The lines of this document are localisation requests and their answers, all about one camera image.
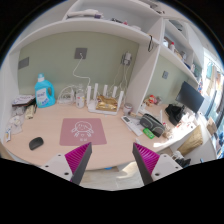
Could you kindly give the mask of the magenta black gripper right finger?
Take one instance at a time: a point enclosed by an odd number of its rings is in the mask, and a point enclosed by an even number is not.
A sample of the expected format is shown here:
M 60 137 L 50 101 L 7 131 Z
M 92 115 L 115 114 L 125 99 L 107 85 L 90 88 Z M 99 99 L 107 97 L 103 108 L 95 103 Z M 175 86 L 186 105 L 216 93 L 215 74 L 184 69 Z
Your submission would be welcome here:
M 159 155 L 138 143 L 133 144 L 132 153 L 145 185 L 182 169 L 169 155 Z

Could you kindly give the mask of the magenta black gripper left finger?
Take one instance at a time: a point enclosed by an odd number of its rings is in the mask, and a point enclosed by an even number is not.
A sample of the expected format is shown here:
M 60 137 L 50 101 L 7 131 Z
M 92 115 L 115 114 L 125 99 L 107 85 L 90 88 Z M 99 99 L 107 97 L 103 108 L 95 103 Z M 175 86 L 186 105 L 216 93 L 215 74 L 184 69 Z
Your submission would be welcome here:
M 42 169 L 79 185 L 92 154 L 92 144 L 87 143 L 66 153 L 57 154 Z

